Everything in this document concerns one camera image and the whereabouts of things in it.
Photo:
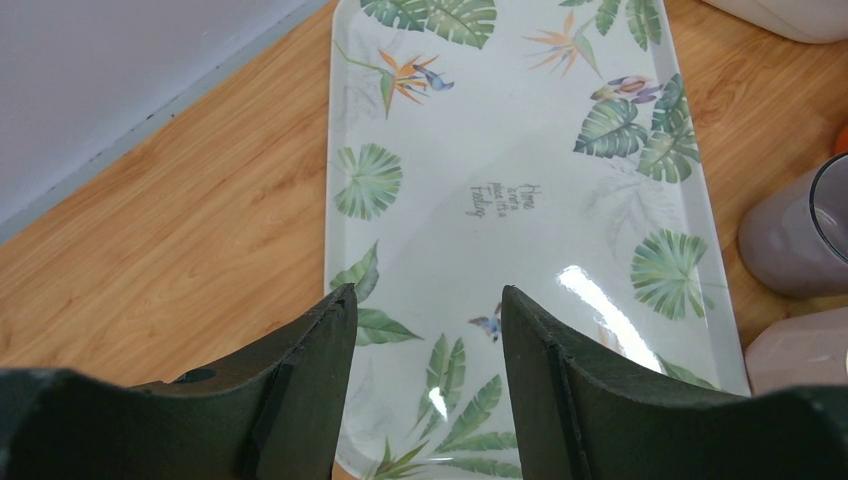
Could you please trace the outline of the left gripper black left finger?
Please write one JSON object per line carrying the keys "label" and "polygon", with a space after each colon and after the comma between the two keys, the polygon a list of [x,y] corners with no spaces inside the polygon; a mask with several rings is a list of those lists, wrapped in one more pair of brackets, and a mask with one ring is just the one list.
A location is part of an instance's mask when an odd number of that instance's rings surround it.
{"label": "left gripper black left finger", "polygon": [[350,284],[175,381],[1,372],[5,479],[328,479],[357,336]]}

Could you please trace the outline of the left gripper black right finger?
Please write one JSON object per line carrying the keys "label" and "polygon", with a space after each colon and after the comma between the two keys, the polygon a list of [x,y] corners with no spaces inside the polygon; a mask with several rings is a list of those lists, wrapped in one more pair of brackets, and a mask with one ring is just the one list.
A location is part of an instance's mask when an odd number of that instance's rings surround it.
{"label": "left gripper black right finger", "polygon": [[645,368],[567,326],[514,286],[503,350],[527,479],[843,479],[847,391],[763,396]]}

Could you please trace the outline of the pink faceted mug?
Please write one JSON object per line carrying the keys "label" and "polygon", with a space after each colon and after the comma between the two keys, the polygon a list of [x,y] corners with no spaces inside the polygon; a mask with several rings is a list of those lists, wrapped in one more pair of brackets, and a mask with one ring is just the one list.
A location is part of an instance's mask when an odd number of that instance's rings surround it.
{"label": "pink faceted mug", "polygon": [[748,346],[744,360],[754,395],[794,386],[845,386],[847,309],[778,321]]}

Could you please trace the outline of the purple mug black handle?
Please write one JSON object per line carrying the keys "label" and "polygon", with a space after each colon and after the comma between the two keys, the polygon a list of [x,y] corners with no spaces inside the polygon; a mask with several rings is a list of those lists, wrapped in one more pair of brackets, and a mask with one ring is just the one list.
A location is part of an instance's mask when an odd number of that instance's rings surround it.
{"label": "purple mug black handle", "polygon": [[847,154],[829,159],[752,208],[740,258],[767,288],[813,298],[847,292]]}

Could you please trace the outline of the orange mug black handle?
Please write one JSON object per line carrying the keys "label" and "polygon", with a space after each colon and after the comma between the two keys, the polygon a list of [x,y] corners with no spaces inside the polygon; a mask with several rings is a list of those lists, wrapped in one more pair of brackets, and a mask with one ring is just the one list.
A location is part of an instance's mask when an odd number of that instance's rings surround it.
{"label": "orange mug black handle", "polygon": [[844,125],[836,135],[833,144],[833,154],[840,155],[848,152],[848,125]]}

